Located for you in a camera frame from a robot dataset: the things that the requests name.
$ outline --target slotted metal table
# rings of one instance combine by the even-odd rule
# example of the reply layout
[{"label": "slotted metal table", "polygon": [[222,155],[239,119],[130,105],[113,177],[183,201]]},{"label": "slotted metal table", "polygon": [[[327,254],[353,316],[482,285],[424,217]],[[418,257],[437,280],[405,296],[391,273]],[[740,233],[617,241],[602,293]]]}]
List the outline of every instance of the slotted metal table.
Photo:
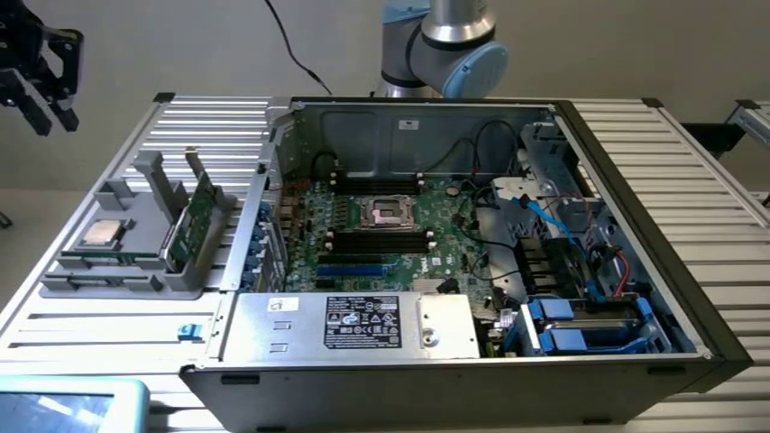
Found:
[{"label": "slotted metal table", "polygon": [[[626,426],[517,431],[768,431],[770,214],[661,106],[640,99],[573,102],[756,366],[706,394],[676,395]],[[243,199],[270,134],[269,113],[281,109],[285,101],[265,97],[174,97],[157,102],[102,179],[123,176],[135,190],[150,190],[130,163],[139,149],[155,149],[165,153],[169,177],[191,186],[185,148],[195,146],[214,183]],[[137,377],[153,392],[153,431],[222,432],[178,378],[179,366],[203,357],[207,342],[179,342],[178,327],[217,323],[226,296],[218,289],[239,212],[198,300],[43,299],[36,280],[55,252],[74,242],[71,234],[94,206],[90,194],[0,314],[0,370]]]}]

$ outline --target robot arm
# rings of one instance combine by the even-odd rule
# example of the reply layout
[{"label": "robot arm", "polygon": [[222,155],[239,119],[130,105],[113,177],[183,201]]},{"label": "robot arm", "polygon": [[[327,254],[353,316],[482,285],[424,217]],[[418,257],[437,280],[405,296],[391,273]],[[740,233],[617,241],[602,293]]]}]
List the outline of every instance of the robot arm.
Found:
[{"label": "robot arm", "polygon": [[379,97],[486,97],[508,68],[485,0],[390,4],[383,17]]},{"label": "robot arm", "polygon": [[[43,57],[43,46],[62,59],[58,76]],[[83,34],[78,30],[46,27],[22,0],[0,0],[0,104],[15,106],[39,135],[51,133],[51,120],[27,93],[28,81],[49,103],[67,131],[77,131],[79,119],[73,99],[81,82]]]}]

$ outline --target cpu socket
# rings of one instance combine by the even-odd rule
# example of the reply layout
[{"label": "cpu socket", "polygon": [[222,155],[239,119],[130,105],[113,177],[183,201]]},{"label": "cpu socket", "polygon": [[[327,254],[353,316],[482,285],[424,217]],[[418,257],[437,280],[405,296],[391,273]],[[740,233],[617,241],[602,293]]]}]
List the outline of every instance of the cpu socket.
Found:
[{"label": "cpu socket", "polygon": [[414,228],[414,200],[407,196],[361,201],[361,228]]}]

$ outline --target white wall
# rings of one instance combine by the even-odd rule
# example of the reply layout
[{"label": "white wall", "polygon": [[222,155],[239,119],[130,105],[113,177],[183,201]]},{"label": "white wall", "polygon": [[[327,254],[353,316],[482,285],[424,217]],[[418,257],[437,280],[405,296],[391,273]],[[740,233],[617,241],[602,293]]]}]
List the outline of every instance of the white wall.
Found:
[{"label": "white wall", "polygon": [[[295,52],[341,95],[379,77],[385,1],[274,0]],[[512,50],[500,96],[660,97],[680,119],[722,120],[738,97],[770,97],[766,0],[490,0]],[[322,91],[290,63],[262,0],[27,0],[86,34],[82,127],[38,138],[0,110],[0,186],[86,189],[159,91]],[[770,160],[740,151],[733,160]],[[746,181],[761,184],[764,172]]]}]

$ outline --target black wire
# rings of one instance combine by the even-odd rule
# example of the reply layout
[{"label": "black wire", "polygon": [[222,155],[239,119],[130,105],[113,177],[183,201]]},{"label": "black wire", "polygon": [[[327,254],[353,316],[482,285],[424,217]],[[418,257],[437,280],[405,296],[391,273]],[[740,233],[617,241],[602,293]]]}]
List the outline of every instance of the black wire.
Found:
[{"label": "black wire", "polygon": [[476,141],[474,141],[474,142],[476,142],[476,151],[477,151],[474,162],[478,163],[478,169],[477,169],[477,170],[481,170],[481,169],[482,169],[482,160],[480,159],[480,145],[481,145],[481,140],[482,140],[482,134],[484,134],[484,131],[486,130],[486,128],[488,128],[490,125],[493,125],[493,124],[501,124],[501,125],[504,125],[504,126],[508,128],[508,130],[510,131],[510,133],[512,133],[512,135],[513,135],[513,137],[514,137],[514,140],[513,140],[512,143],[513,143],[513,148],[514,148],[514,149],[513,149],[513,161],[514,161],[516,163],[512,164],[512,169],[513,169],[514,173],[517,173],[517,172],[518,172],[518,165],[520,165],[520,158],[517,157],[517,155],[518,155],[518,153],[520,153],[520,140],[521,140],[521,137],[520,137],[520,134],[517,133],[517,130],[514,129],[514,127],[513,127],[513,126],[510,125],[510,123],[506,122],[504,119],[490,120],[486,124],[482,125],[482,128],[480,129],[480,132],[477,133],[477,138],[476,138]]},{"label": "black wire", "polygon": [[460,229],[460,232],[461,232],[469,239],[472,239],[472,241],[478,242],[480,244],[502,246],[502,247],[508,248],[513,253],[517,252],[517,250],[514,249],[514,247],[510,246],[509,244],[504,244],[502,242],[496,242],[496,241],[485,241],[484,239],[469,235],[469,233],[464,230],[462,227],[458,227],[458,229]]},{"label": "black wire", "polygon": [[460,207],[458,207],[458,212],[456,212],[457,215],[462,214],[462,209],[466,207],[466,205],[469,204],[469,201],[472,200],[472,197],[474,197],[474,201],[478,200],[480,194],[482,194],[486,190],[493,190],[493,187],[486,186],[486,187],[481,187],[480,189],[477,189],[476,191],[472,192],[472,194],[469,194],[466,196],[466,198],[462,200],[462,203],[460,203]]},{"label": "black wire", "polygon": [[476,267],[477,267],[477,263],[482,260],[482,257],[480,257],[480,258],[476,260],[476,262],[472,263],[472,266],[469,267],[469,268],[472,269],[472,275],[477,278],[477,280],[482,280],[482,281],[490,282],[490,281],[500,280],[501,278],[506,278],[506,277],[509,277],[510,275],[513,275],[513,274],[516,274],[516,273],[521,273],[520,270],[516,270],[516,271],[512,271],[512,272],[506,272],[505,274],[498,275],[497,277],[493,277],[493,278],[486,278],[486,277],[481,276],[481,275],[477,273]]},{"label": "black wire", "polygon": [[452,155],[453,152],[456,151],[456,149],[458,149],[460,144],[464,142],[469,143],[472,145],[472,148],[474,147],[473,140],[469,137],[461,137],[453,143],[453,146],[449,148],[449,151],[445,153],[445,156],[442,156],[442,158],[434,164],[432,164],[432,166],[428,169],[425,169],[422,172],[429,173],[429,172],[434,171],[436,168],[442,164],[442,162],[446,161],[446,158],[449,158],[449,155]]},{"label": "black wire", "polygon": [[311,179],[313,180],[318,180],[318,178],[315,176],[315,166],[318,165],[318,160],[321,160],[322,156],[326,156],[326,155],[335,158],[335,161],[337,161],[337,153],[334,153],[333,151],[319,151],[318,153],[315,153],[315,155],[313,156],[313,161],[311,161]]},{"label": "black wire", "polygon": [[473,180],[470,180],[470,179],[464,179],[462,182],[460,183],[460,186],[462,187],[466,183],[472,185],[472,188],[473,188],[474,191],[476,191],[477,189],[480,189],[480,187],[477,186],[477,184],[473,183]]},{"label": "black wire", "polygon": [[281,35],[285,38],[285,43],[287,44],[289,57],[291,57],[291,59],[294,60],[295,64],[299,66],[299,68],[307,72],[307,74],[311,76],[313,80],[325,88],[326,93],[329,93],[329,96],[333,96],[333,91],[326,86],[326,83],[322,80],[322,78],[318,76],[318,74],[315,72],[313,72],[313,70],[307,66],[305,66],[299,62],[297,56],[294,55],[294,50],[291,50],[291,43],[289,42],[287,29],[285,29],[285,24],[282,23],[281,18],[278,17],[278,12],[275,11],[274,4],[271,3],[271,0],[265,0],[265,3],[267,4],[267,7],[270,8],[270,12],[275,18],[275,23],[278,24],[278,29],[281,30]]},{"label": "black wire", "polygon": [[480,156],[480,142],[473,142],[473,162],[472,162],[472,176],[476,178],[477,173],[482,171],[482,157]]}]

